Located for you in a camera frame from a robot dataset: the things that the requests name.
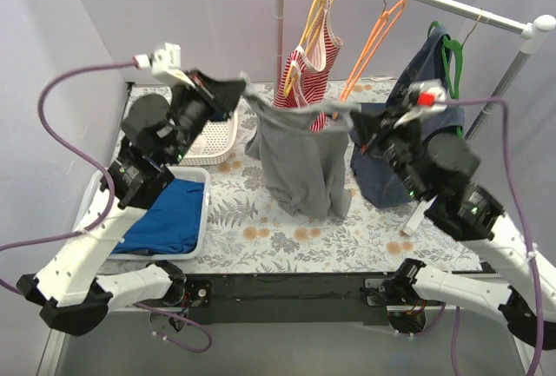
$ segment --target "striped garment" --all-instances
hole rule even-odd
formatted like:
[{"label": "striped garment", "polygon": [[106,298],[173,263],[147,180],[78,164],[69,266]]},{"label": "striped garment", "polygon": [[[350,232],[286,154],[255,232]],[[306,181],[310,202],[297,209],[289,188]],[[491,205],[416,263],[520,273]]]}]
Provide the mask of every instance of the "striped garment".
[{"label": "striped garment", "polygon": [[[327,87],[328,74],[340,52],[343,41],[336,37],[330,25],[330,5],[332,0],[327,0],[322,12],[316,17],[317,24],[311,32],[309,39],[319,30],[319,38],[308,54],[302,46],[297,46],[288,56],[286,65],[281,75],[280,86],[275,94],[273,106],[277,108],[293,109],[306,107],[322,101]],[[293,88],[287,97],[284,96],[284,85],[290,67],[293,74],[300,74],[294,82]],[[324,128],[327,117],[320,114],[311,126],[311,131]]]}]

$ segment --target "green hanger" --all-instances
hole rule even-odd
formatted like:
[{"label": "green hanger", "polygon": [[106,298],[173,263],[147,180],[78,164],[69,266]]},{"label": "green hanger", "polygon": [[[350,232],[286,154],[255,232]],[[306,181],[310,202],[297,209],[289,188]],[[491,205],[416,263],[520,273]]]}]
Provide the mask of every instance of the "green hanger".
[{"label": "green hanger", "polygon": [[[440,24],[437,21],[433,21],[430,26],[428,26],[427,36],[430,36],[431,32],[438,27]],[[447,59],[446,49],[449,49],[453,53],[453,59],[455,60],[455,69],[453,84],[450,79],[450,65]],[[442,63],[444,65],[444,71],[446,72],[446,84],[448,86],[448,92],[454,100],[460,99],[460,79],[461,71],[463,70],[463,46],[456,39],[449,39],[449,36],[442,37]],[[463,135],[462,129],[458,129],[459,135]]]}]

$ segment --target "clothing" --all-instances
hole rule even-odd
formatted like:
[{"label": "clothing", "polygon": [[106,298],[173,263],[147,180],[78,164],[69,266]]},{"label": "clothing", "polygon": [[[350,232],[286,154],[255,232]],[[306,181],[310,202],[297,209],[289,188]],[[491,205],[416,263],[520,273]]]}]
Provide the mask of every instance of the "clothing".
[{"label": "clothing", "polygon": [[[286,65],[282,72],[280,86],[276,90],[273,106],[279,109],[294,109],[316,104],[322,101],[326,91],[328,75],[334,65],[343,41],[332,31],[330,24],[330,8],[333,0],[327,0],[323,11],[315,18],[316,28],[309,38],[319,30],[319,38],[316,45],[306,54],[302,46],[297,46],[288,56]],[[295,93],[291,89],[288,96],[285,95],[284,87],[290,66],[297,65],[297,82],[301,85],[301,93]],[[319,131],[326,124],[326,115],[320,114],[315,120],[311,131]]]},{"label": "clothing", "polygon": [[[302,109],[277,109],[247,91],[244,98],[257,114],[257,129],[246,155],[261,161],[270,194],[289,214],[344,218],[351,194],[344,188],[344,154],[352,127],[349,111],[358,104],[321,102]],[[320,132],[308,127],[320,114],[339,113]]]},{"label": "clothing", "polygon": [[199,238],[204,183],[174,179],[113,253],[181,254]]},{"label": "clothing", "polygon": [[[364,103],[361,111],[381,112],[385,106],[391,106],[403,99],[409,84],[418,81],[440,79],[442,86],[447,87],[447,74],[442,62],[443,38],[449,40],[446,28],[438,25],[429,35],[422,48],[417,52],[409,65],[401,73],[394,85],[386,104]],[[450,62],[450,50],[445,51],[447,63]],[[463,128],[464,111],[459,107],[448,107],[446,111],[434,115],[421,122],[421,140],[425,141],[434,131],[439,129]],[[350,167],[354,171],[355,180],[361,194],[377,208],[389,208],[410,202],[406,189],[400,179],[380,155],[361,154],[361,144],[357,132],[352,130],[350,137],[354,141],[354,152]]]}]

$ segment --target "blue cloth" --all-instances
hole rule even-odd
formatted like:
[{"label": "blue cloth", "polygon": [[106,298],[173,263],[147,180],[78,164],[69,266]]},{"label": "blue cloth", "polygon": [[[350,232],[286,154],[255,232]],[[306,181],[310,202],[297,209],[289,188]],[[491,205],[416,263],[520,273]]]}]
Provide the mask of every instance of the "blue cloth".
[{"label": "blue cloth", "polygon": [[113,253],[182,254],[199,238],[204,183],[174,179]]},{"label": "blue cloth", "polygon": [[[381,112],[386,106],[395,105],[402,100],[409,84],[418,81],[440,79],[442,86],[447,87],[447,73],[442,62],[442,38],[448,36],[444,26],[437,26],[427,38],[408,66],[401,73],[398,82],[390,92],[385,103],[363,103],[363,112]],[[451,53],[446,49],[447,61]],[[434,131],[439,129],[462,127],[464,111],[459,107],[448,107],[446,111],[434,115],[421,122],[421,140],[425,141]],[[410,202],[407,191],[400,179],[380,155],[361,154],[361,143],[357,132],[352,130],[350,137],[354,141],[354,152],[351,156],[351,169],[359,185],[361,194],[377,208],[389,208]]]}]

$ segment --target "red cap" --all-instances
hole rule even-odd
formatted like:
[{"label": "red cap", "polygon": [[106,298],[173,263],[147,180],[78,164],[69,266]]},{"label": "red cap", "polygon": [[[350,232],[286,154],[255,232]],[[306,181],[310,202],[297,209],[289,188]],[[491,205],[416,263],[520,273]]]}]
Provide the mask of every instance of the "red cap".
[{"label": "red cap", "polygon": [[436,94],[432,94],[430,92],[423,92],[419,96],[419,99],[417,100],[417,104],[430,107],[434,104],[435,99],[436,99]]}]

